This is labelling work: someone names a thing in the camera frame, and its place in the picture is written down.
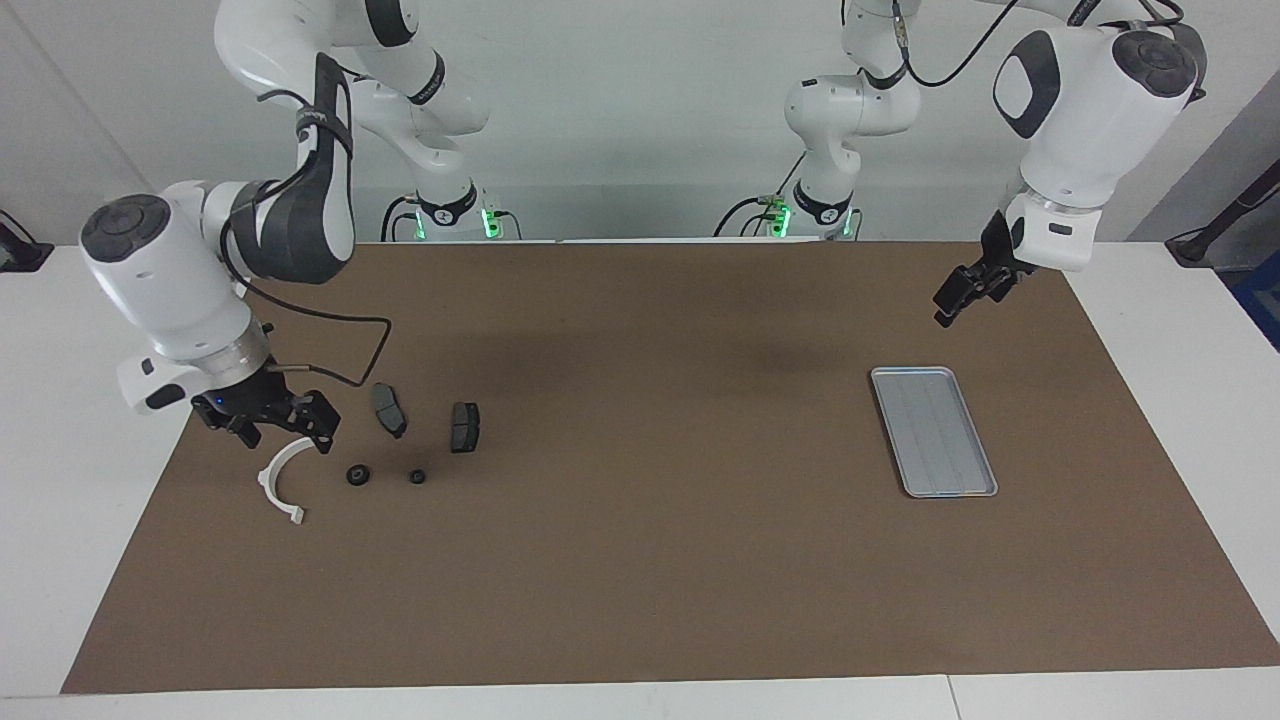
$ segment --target green light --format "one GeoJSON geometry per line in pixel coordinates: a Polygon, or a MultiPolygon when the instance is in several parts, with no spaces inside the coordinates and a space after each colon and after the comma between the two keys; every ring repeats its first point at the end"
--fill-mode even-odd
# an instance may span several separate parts
{"type": "Polygon", "coordinates": [[[786,237],[791,228],[791,208],[780,205],[781,215],[773,219],[773,237],[786,237]]]}
{"type": "Polygon", "coordinates": [[[493,217],[493,213],[488,208],[480,209],[480,217],[484,219],[484,234],[489,240],[495,237],[502,237],[502,220],[493,217]]]}

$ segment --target white curved object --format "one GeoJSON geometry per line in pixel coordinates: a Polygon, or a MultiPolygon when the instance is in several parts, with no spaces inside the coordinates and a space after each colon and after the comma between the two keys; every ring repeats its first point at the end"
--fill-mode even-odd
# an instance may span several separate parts
{"type": "Polygon", "coordinates": [[[315,446],[316,443],[312,442],[311,438],[296,439],[284,446],[284,450],[276,452],[275,457],[271,459],[271,462],[257,474],[257,484],[262,486],[262,492],[266,493],[266,500],[271,505],[279,507],[282,512],[285,512],[294,525],[302,524],[302,516],[306,514],[306,510],[298,507],[297,505],[288,505],[282,501],[280,496],[275,492],[275,482],[280,477],[280,470],[284,469],[284,465],[287,465],[289,460],[293,460],[293,457],[302,451],[310,450],[315,446]]]}

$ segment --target metal tray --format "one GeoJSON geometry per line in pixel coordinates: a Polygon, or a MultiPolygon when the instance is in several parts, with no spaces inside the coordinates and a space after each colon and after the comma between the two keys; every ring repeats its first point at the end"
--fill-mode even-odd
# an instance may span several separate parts
{"type": "Polygon", "coordinates": [[[991,497],[996,478],[947,368],[877,368],[872,384],[911,497],[991,497]]]}

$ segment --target small black knob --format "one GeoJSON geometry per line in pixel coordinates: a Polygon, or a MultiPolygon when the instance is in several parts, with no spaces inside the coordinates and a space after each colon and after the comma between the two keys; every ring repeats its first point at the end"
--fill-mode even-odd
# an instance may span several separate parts
{"type": "Polygon", "coordinates": [[[352,465],[347,469],[347,482],[360,487],[369,482],[369,478],[374,474],[369,470],[369,465],[352,465]]]}

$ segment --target brown mat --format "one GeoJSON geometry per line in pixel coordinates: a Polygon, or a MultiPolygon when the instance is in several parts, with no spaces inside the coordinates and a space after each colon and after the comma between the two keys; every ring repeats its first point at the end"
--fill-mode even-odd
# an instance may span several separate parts
{"type": "MultiPolygon", "coordinates": [[[[280,292],[390,311],[406,438],[367,389],[293,378],[344,415],[280,482],[293,527],[255,482],[283,434],[189,425],[63,691],[1280,665],[1060,275],[933,324],[974,252],[362,247],[280,292]],[[955,369],[998,497],[902,493],[888,364],[955,369]],[[447,451],[458,400],[471,456],[447,451]]],[[[282,361],[356,372],[376,337],[261,316],[282,361]]]]}

